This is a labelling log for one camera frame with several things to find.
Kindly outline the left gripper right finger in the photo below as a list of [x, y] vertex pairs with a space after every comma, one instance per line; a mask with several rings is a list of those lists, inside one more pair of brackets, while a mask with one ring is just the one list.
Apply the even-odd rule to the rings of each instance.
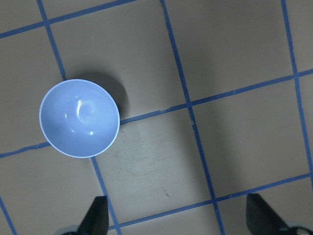
[[288, 235], [290, 229], [257, 193], [246, 197], [246, 225], [252, 235]]

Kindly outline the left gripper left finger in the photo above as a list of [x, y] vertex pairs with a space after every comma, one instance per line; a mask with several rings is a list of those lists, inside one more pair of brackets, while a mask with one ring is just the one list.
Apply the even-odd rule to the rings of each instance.
[[106, 235], [109, 230], [109, 209], [107, 196], [95, 197], [81, 222], [79, 235]]

